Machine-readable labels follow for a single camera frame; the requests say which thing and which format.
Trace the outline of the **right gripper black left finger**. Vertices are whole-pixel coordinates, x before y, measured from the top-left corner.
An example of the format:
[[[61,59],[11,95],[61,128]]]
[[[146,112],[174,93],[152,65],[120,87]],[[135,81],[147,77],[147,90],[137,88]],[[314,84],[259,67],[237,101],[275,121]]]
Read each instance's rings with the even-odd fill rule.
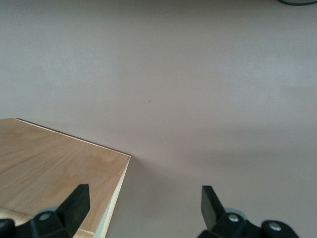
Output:
[[[38,213],[16,226],[13,219],[0,220],[2,238],[72,238],[90,210],[88,184],[78,185],[54,210]]]

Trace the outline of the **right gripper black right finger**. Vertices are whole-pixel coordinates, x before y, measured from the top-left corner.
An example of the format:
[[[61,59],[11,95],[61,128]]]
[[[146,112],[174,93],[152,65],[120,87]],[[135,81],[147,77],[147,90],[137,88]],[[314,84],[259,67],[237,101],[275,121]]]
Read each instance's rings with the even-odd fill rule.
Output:
[[[200,238],[296,238],[286,223],[265,220],[258,227],[236,210],[226,211],[212,186],[202,186],[201,212],[206,230]]]

